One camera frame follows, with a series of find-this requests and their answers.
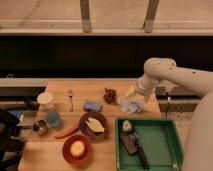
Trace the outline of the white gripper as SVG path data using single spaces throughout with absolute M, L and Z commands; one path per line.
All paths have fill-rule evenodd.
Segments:
M 144 96 L 144 101 L 147 103 L 150 99 L 150 95 L 154 92 L 157 86 L 157 81 L 148 75 L 143 75 L 140 77 L 136 86 L 131 86 L 125 93 L 126 98 L 130 98 L 136 95 L 136 92 L 142 96 Z

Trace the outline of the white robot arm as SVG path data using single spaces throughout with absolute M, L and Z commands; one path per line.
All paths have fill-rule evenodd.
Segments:
M 171 58 L 149 58 L 143 69 L 127 97 L 149 96 L 162 80 L 201 97 L 192 115 L 182 171 L 213 171 L 213 72 L 178 67 Z

